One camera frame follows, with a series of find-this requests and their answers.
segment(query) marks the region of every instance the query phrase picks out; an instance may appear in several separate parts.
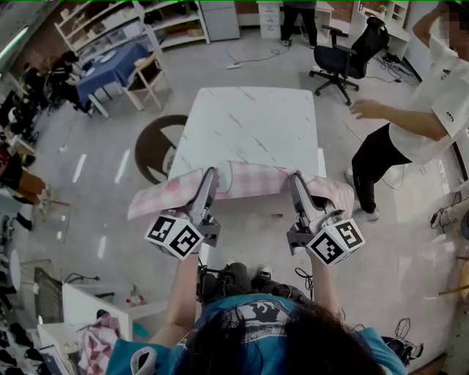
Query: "dark hair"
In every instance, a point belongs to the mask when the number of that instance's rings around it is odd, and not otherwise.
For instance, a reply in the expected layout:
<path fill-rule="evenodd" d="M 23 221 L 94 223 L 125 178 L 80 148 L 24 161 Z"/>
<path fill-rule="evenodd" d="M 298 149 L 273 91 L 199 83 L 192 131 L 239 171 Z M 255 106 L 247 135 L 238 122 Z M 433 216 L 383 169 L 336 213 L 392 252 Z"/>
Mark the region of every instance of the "dark hair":
<path fill-rule="evenodd" d="M 60 56 L 60 58 L 65 62 L 77 62 L 78 61 L 78 57 L 75 55 L 73 51 L 64 52 Z"/>
<path fill-rule="evenodd" d="M 262 353 L 247 353 L 245 319 L 237 309 L 234 312 L 221 311 L 192 337 L 189 334 L 177 375 L 261 374 Z M 384 375 L 366 343 L 315 304 L 291 312 L 280 342 L 284 345 L 280 374 Z"/>
<path fill-rule="evenodd" d="M 457 15 L 461 30 L 469 31 L 469 4 L 466 1 L 445 1 L 445 4 L 450 13 Z"/>

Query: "blue tablecloth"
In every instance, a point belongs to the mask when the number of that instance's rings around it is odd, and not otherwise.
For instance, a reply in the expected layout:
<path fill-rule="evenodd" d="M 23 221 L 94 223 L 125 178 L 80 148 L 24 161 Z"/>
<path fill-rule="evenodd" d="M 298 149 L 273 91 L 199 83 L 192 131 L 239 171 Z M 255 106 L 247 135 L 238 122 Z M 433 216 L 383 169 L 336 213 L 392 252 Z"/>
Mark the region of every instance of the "blue tablecloth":
<path fill-rule="evenodd" d="M 87 77 L 83 77 L 77 85 L 78 96 L 83 105 L 88 101 L 88 95 L 111 82 L 117 82 L 121 86 L 128 85 L 128 78 L 135 70 L 134 62 L 148 57 L 148 50 L 138 43 L 129 43 L 120 48 L 116 55 L 105 63 L 95 62 L 95 71 Z"/>

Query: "black office chair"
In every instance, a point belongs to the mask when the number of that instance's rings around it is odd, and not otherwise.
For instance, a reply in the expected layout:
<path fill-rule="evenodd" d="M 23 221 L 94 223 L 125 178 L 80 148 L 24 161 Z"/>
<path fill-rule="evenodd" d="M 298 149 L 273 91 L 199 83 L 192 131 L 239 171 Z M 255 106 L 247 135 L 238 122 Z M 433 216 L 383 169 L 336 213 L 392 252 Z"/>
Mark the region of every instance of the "black office chair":
<path fill-rule="evenodd" d="M 376 17 L 370 17 L 366 23 L 368 26 L 365 32 L 357 39 L 352 48 L 337 45 L 337 35 L 343 34 L 342 31 L 330 26 L 323 26 L 324 29 L 330 30 L 332 48 L 318 45 L 314 49 L 316 63 L 321 70 L 328 72 L 321 73 L 313 70 L 309 72 L 310 77 L 319 75 L 328 79 L 326 83 L 316 89 L 315 95 L 320 96 L 322 89 L 334 84 L 347 98 L 346 104 L 352 104 L 344 86 L 352 86 L 355 91 L 358 91 L 360 87 L 356 83 L 347 81 L 347 77 L 365 78 L 368 61 L 389 43 L 388 30 L 383 21 Z"/>

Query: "pink checkered cloth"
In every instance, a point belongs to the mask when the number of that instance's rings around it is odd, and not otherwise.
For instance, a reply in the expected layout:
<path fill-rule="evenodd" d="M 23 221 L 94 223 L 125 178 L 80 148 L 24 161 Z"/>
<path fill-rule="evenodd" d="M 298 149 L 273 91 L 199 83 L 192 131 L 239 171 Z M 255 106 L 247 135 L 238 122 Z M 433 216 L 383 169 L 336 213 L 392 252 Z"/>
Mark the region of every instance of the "pink checkered cloth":
<path fill-rule="evenodd" d="M 260 164 L 226 161 L 216 166 L 218 186 L 215 199 L 265 196 L 288 191 L 288 176 L 295 170 Z M 200 168 L 159 185 L 139 191 L 132 200 L 128 219 L 149 213 L 185 206 L 196 195 L 204 177 Z M 355 195 L 346 184 L 318 176 L 302 174 L 312 196 L 330 199 L 337 209 L 343 209 L 350 218 Z"/>
<path fill-rule="evenodd" d="M 83 331 L 78 365 L 88 375 L 106 373 L 112 350 L 119 338 L 117 328 L 117 319 L 106 313 Z"/>

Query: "blue t-shirt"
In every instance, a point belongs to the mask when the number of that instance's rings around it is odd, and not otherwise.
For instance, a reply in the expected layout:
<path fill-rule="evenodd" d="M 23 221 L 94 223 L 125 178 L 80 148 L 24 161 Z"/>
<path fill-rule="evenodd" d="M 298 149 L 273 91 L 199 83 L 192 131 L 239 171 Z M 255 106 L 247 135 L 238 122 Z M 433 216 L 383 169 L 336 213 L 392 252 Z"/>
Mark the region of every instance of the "blue t-shirt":
<path fill-rule="evenodd" d="M 245 319 L 245 345 L 248 355 L 262 353 L 262 375 L 275 375 L 284 361 L 284 345 L 282 328 L 291 311 L 297 308 L 292 301 L 268 294 L 247 294 L 228 297 L 207 306 L 197 320 L 194 330 L 186 335 L 172 350 L 156 344 L 141 344 L 118 340 L 109 360 L 106 373 L 108 375 L 131 375 L 130 358 L 137 350 L 149 346 L 157 352 L 155 367 L 158 375 L 173 374 L 178 360 L 181 358 L 185 343 L 196 333 L 207 320 L 220 311 L 233 311 L 235 308 Z M 383 342 L 373 328 L 366 328 L 358 335 L 368 343 L 373 358 L 386 367 L 393 375 L 407 374 L 400 359 Z M 252 373 L 258 374 L 260 368 L 251 366 Z"/>

